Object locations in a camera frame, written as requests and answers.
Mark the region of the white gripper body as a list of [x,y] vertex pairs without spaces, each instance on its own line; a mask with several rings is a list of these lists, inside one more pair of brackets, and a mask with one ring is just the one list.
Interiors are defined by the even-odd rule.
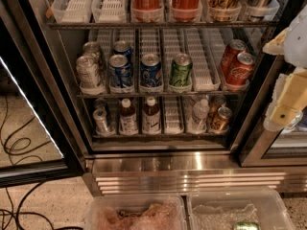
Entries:
[[307,5],[289,25],[284,41],[284,58],[295,67],[307,68]]

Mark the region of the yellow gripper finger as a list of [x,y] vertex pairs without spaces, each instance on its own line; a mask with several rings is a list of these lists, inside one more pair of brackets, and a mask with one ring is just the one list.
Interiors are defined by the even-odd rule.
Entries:
[[284,54],[284,41],[286,34],[288,32],[288,28],[285,28],[282,32],[280,32],[274,39],[270,42],[266,43],[262,48],[262,51],[269,55],[283,55]]
[[280,131],[306,106],[307,69],[298,67],[290,75],[280,74],[275,82],[263,127],[268,131]]

